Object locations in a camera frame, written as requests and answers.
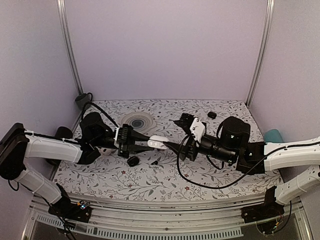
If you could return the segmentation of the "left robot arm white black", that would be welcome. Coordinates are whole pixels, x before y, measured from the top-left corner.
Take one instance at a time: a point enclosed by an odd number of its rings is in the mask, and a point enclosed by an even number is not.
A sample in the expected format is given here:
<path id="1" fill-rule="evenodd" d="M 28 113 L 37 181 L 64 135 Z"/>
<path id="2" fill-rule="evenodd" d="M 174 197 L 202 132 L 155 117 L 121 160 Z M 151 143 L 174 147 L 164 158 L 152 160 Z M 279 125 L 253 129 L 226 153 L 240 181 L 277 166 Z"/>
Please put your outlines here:
<path id="1" fill-rule="evenodd" d="M 117 150 L 123 158 L 131 154 L 151 151 L 149 146 L 137 145 L 149 137 L 124 124 L 112 130 L 98 112 L 87 114 L 80 122 L 81 138 L 58 138 L 28 131 L 15 123 L 0 141 L 0 176 L 21 183 L 42 196 L 63 216 L 74 213 L 74 205 L 63 191 L 41 173 L 24 163 L 26 158 L 60 160 L 79 165 L 90 165 L 100 157 L 100 148 Z"/>

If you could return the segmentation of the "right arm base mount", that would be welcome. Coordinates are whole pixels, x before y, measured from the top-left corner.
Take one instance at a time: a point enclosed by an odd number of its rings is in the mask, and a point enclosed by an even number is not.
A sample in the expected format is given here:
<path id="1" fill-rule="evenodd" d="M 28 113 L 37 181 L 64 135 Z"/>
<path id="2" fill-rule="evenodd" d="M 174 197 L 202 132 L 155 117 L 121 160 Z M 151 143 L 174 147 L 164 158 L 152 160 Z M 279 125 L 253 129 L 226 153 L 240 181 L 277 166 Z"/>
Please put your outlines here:
<path id="1" fill-rule="evenodd" d="M 280 217 L 280 220 L 282 219 L 285 211 L 283 205 L 276 203 L 276 188 L 276 186 L 273 186 L 265 192 L 263 203 L 241 209 L 241 217 L 245 223 L 262 221 L 274 217 Z M 274 234 L 280 224 L 280 220 L 272 220 L 269 223 L 259 223 L 257 228 L 262 234 Z"/>

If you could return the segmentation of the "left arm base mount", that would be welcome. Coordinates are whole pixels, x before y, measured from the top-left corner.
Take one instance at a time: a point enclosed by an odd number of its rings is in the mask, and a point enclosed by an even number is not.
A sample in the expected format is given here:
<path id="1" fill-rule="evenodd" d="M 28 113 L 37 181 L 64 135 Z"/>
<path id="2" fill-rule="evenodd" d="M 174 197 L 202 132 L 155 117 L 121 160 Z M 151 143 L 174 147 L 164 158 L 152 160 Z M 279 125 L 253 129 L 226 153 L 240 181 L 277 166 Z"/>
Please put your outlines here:
<path id="1" fill-rule="evenodd" d="M 88 223 L 92 214 L 89 201 L 80 200 L 72 203 L 67 192 L 59 184 L 56 184 L 61 192 L 61 198 L 54 204 L 50 204 L 48 213 L 57 217 L 78 222 Z"/>

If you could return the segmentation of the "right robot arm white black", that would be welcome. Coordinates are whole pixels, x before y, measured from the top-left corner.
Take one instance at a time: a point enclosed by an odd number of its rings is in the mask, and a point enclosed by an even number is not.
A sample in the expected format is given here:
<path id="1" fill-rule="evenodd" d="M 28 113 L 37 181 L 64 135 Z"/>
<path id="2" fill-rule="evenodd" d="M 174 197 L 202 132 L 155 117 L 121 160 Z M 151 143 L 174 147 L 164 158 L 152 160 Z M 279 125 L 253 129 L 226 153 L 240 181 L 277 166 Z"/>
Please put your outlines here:
<path id="1" fill-rule="evenodd" d="M 174 123 L 186 134 L 181 143 L 163 140 L 162 145 L 176 153 L 177 160 L 195 160 L 198 154 L 208 160 L 217 159 L 229 165 L 242 175 L 213 190 L 229 188 L 249 175 L 265 174 L 287 167 L 307 166 L 308 168 L 291 180 L 274 186 L 265 192 L 270 197 L 259 206 L 262 218 L 269 218 L 292 199 L 307 193 L 320 184 L 320 139 L 318 137 L 296 142 L 250 142 L 251 126 L 243 120 L 230 116 L 223 120 L 216 135 L 206 133 L 207 127 L 197 117 L 183 114 Z"/>

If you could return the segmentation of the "white oval earbud case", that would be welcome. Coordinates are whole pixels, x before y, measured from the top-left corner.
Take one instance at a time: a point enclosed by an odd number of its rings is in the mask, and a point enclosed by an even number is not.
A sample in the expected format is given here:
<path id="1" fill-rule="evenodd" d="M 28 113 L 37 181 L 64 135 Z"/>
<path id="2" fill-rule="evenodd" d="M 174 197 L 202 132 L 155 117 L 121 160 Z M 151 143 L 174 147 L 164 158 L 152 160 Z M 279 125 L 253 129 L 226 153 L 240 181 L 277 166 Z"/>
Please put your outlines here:
<path id="1" fill-rule="evenodd" d="M 167 143 L 168 141 L 169 139 L 167 137 L 152 135 L 147 141 L 147 145 L 154 149 L 167 150 L 168 147 L 164 143 Z"/>

